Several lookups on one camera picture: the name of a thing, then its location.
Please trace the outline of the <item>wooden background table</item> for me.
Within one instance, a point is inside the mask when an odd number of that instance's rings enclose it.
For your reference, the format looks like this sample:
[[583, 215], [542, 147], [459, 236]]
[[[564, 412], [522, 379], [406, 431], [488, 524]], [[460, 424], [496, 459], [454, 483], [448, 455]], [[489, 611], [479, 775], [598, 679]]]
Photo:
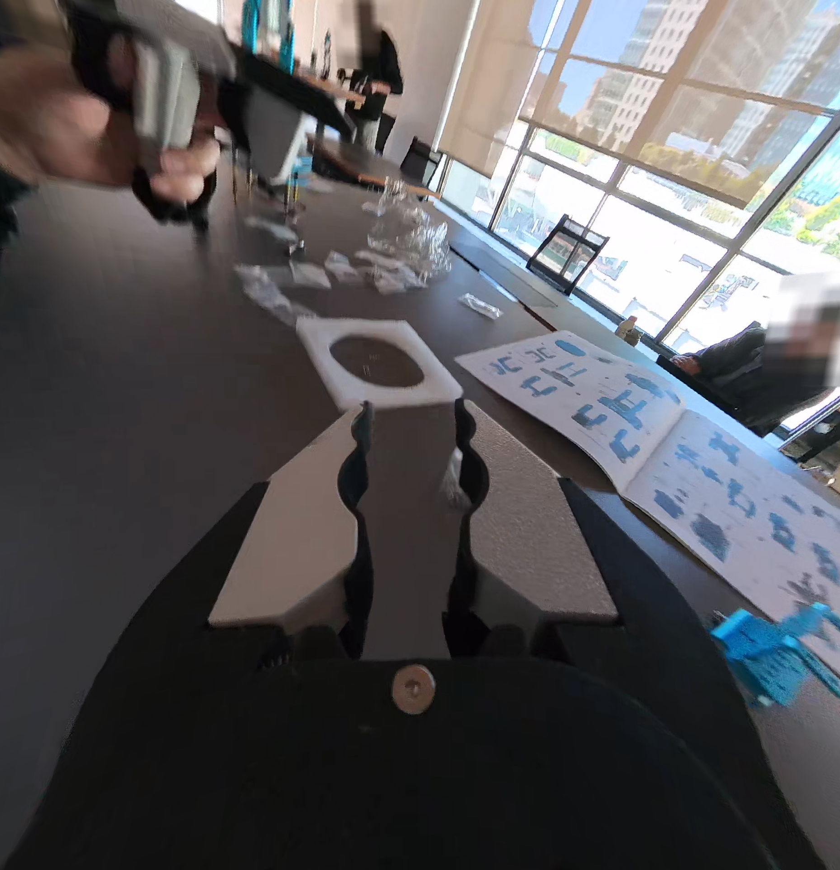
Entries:
[[407, 189], [421, 198], [440, 199], [441, 194], [428, 185], [411, 178], [402, 168], [386, 158], [374, 155], [357, 145], [342, 143], [336, 138], [307, 133], [306, 143], [313, 154], [313, 162], [334, 168], [339, 179], [365, 187], [383, 188], [387, 179], [398, 179]]

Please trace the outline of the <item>person's left hand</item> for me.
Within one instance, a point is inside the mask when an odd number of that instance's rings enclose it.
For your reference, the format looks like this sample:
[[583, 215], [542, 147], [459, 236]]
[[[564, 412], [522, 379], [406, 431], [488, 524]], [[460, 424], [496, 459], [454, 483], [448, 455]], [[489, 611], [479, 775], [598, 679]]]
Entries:
[[[107, 69], [121, 91], [134, 90], [138, 61], [132, 41], [114, 37]], [[186, 150], [165, 150], [149, 173], [153, 193], [170, 203], [193, 203], [216, 172], [222, 125], [206, 94]], [[141, 145], [131, 114], [88, 92], [66, 50], [19, 45], [0, 53], [0, 168], [34, 185], [45, 179], [129, 188]]]

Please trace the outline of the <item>black frame chair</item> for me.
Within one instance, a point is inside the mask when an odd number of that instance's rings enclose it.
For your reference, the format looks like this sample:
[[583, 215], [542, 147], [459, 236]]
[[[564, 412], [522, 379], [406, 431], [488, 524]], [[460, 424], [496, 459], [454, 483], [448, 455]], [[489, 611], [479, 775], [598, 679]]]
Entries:
[[609, 237], [563, 214], [529, 257], [526, 268], [567, 297], [578, 287], [608, 241]]

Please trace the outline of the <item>small clear plastic bag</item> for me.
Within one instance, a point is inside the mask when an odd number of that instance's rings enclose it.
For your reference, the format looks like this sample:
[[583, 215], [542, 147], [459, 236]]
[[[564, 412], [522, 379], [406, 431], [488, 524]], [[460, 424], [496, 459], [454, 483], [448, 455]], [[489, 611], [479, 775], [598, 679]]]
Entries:
[[462, 451], [458, 447], [454, 448], [447, 460], [440, 493], [450, 509], [466, 513], [471, 507], [471, 498], [461, 484], [462, 459]]

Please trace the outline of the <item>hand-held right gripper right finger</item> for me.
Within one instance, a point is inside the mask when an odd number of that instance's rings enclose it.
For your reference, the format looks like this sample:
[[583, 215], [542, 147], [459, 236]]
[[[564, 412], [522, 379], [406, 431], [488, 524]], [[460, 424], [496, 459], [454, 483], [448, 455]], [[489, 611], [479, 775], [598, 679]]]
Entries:
[[563, 479], [474, 402], [455, 405], [461, 484], [455, 576], [443, 630], [454, 658], [494, 633], [532, 649], [551, 626], [616, 625], [619, 613], [572, 511]]

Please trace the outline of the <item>flat clear labelled bag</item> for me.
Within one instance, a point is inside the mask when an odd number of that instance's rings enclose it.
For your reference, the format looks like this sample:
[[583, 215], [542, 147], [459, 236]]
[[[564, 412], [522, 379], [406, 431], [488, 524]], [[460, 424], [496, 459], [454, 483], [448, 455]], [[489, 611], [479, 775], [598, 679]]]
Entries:
[[233, 267], [244, 295], [280, 323], [295, 328], [293, 303], [285, 296], [268, 267], [237, 264]]

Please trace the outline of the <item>open instruction booklet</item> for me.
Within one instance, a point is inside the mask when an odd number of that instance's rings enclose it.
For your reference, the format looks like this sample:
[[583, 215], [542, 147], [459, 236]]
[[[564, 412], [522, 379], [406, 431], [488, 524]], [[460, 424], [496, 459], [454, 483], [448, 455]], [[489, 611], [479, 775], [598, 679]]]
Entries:
[[840, 614], [840, 510], [688, 408], [663, 375], [570, 332], [456, 362], [558, 431], [766, 614]]

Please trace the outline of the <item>crumpled clear plastic wrap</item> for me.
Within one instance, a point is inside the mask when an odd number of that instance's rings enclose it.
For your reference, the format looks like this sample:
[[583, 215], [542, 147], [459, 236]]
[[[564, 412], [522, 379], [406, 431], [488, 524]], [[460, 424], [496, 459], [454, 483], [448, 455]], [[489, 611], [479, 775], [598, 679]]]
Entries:
[[386, 177], [372, 217], [371, 252], [409, 267], [423, 281], [451, 271], [448, 224], [427, 212], [403, 180]]

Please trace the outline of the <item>beige roller blind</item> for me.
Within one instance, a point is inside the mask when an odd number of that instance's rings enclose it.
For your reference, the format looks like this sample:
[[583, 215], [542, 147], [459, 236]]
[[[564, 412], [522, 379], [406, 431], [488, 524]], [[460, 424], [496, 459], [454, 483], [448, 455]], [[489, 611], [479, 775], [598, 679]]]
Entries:
[[519, 120], [744, 209], [840, 117], [840, 1], [568, 2]]

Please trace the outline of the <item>white foam frame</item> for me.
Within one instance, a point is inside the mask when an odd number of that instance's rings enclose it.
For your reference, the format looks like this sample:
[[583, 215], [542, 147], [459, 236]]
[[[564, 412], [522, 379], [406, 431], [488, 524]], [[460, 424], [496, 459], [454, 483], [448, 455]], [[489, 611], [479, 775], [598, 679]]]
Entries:
[[[462, 387], [406, 321], [303, 316], [297, 318], [295, 332], [340, 411], [349, 411], [364, 402], [375, 408], [438, 406], [454, 403], [462, 396]], [[332, 347], [345, 339], [390, 345], [418, 368], [419, 382], [411, 386], [384, 386], [350, 373], [332, 353]]]

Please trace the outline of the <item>blue metal bracket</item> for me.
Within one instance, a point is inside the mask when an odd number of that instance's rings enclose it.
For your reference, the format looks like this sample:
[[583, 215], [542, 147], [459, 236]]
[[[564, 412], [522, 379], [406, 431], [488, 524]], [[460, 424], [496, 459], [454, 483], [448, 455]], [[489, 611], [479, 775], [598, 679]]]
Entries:
[[740, 609], [719, 619], [709, 635], [753, 706], [789, 707], [810, 678], [840, 700], [840, 678], [804, 642], [826, 624], [840, 633], [840, 616], [827, 604], [812, 604], [778, 623]]

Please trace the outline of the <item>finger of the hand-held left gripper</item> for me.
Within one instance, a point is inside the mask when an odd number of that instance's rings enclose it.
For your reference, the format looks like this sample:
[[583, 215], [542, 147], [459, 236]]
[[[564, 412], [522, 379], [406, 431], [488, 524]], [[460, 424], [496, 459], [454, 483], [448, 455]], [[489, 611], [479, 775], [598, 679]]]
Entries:
[[252, 89], [245, 112], [249, 167], [260, 179], [284, 185], [305, 142], [310, 116], [261, 89]]

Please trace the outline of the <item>dark desk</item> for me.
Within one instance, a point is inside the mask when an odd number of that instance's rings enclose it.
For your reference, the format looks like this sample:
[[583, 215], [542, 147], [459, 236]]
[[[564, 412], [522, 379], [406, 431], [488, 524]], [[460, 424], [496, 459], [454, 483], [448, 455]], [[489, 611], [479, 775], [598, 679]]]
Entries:
[[[155, 586], [256, 482], [339, 416], [295, 333], [235, 264], [279, 247], [244, 224], [221, 165], [210, 231], [161, 226], [129, 191], [43, 184], [0, 267], [0, 868], [31, 820], [93, 680]], [[428, 288], [285, 289], [322, 317], [404, 320], [465, 397], [597, 498], [701, 616], [747, 605], [624, 503], [571, 443], [455, 358], [547, 330], [459, 258]], [[495, 305], [490, 321], [464, 293]], [[840, 868], [840, 701], [811, 681], [756, 711], [777, 782]]]

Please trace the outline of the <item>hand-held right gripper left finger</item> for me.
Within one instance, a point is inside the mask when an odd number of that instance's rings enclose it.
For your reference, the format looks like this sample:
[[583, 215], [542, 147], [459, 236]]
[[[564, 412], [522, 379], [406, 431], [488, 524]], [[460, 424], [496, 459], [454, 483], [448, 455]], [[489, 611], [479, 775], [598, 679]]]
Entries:
[[208, 615], [213, 629], [308, 628], [348, 623], [345, 579], [359, 553], [359, 521], [341, 473], [361, 446], [369, 405], [353, 406], [273, 473]]

